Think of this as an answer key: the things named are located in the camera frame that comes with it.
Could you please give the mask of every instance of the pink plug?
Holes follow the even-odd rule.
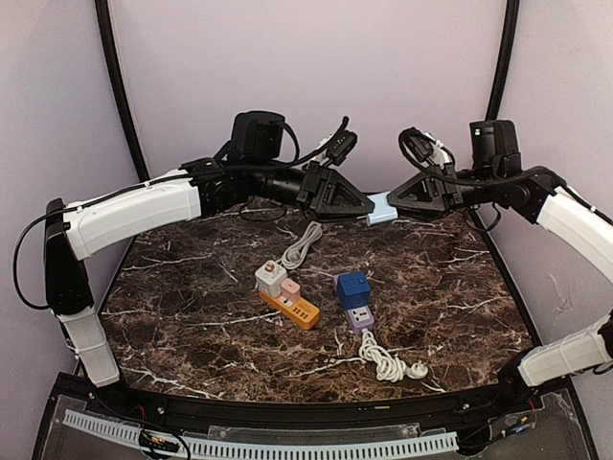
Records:
[[[300,285],[289,278],[285,278],[281,282],[281,295],[291,303],[298,302],[300,300]]]

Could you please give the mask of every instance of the marble tabletop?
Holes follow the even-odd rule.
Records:
[[[243,218],[273,218],[256,201]],[[244,402],[376,401],[495,383],[497,370],[532,346],[517,306],[479,234],[463,216],[423,223],[399,219],[324,225],[290,272],[321,311],[310,331],[262,299],[254,272],[279,259],[307,227],[290,209],[275,221],[238,209],[139,236],[102,312],[102,324],[135,387]],[[375,338],[423,380],[375,378],[357,357],[332,276],[362,270],[372,287]]]

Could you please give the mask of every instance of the blue box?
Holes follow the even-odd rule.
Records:
[[[343,310],[358,309],[368,305],[371,287],[366,275],[355,271],[338,277],[336,294]]]

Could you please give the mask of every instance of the white cable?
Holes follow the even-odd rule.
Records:
[[[311,222],[305,230],[303,236],[289,246],[281,257],[281,265],[286,270],[295,270],[303,264],[307,258],[308,249],[310,246],[322,238],[322,224],[319,222]]]
[[[387,380],[394,383],[401,381],[404,376],[410,379],[423,379],[428,373],[428,368],[420,361],[409,367],[398,356],[391,356],[390,352],[376,343],[373,333],[366,329],[362,331],[359,355],[362,359],[376,363],[376,379],[379,381]]]

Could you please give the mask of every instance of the yellow connector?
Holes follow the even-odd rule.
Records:
[[[282,295],[270,297],[261,290],[260,298],[303,329],[309,330],[319,321],[319,309],[302,297],[298,302],[291,302]]]

